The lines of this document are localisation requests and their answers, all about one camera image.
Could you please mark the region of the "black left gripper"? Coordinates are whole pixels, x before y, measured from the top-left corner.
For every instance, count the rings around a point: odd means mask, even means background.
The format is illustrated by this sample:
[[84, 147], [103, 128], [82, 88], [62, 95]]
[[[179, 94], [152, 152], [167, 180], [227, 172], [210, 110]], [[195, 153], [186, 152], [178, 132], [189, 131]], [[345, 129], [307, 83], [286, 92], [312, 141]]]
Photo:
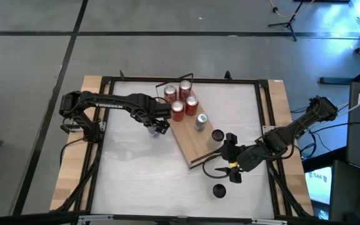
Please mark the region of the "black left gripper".
[[[159, 119], [171, 119], [171, 105], [169, 103], [161, 103], [155, 99], [148, 99], [141, 102], [140, 122], [143, 124], [154, 124]], [[157, 132], [166, 134], [170, 128], [167, 120], [158, 121]]]

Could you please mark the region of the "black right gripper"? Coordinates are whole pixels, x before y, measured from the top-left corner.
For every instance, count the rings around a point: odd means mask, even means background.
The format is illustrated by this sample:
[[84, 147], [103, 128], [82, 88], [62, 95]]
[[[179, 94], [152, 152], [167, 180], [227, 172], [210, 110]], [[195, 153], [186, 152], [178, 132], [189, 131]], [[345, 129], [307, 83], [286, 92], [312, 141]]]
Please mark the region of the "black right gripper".
[[[221, 156], [229, 163], [230, 168], [238, 167], [237, 157], [246, 149], [245, 145], [238, 146], [237, 143], [238, 137], [233, 133], [227, 133], [226, 139], [221, 146]], [[230, 169], [228, 167], [215, 168], [215, 170], [230, 173]], [[229, 175], [229, 180], [232, 183], [240, 184], [242, 183], [241, 174], [236, 171]]]

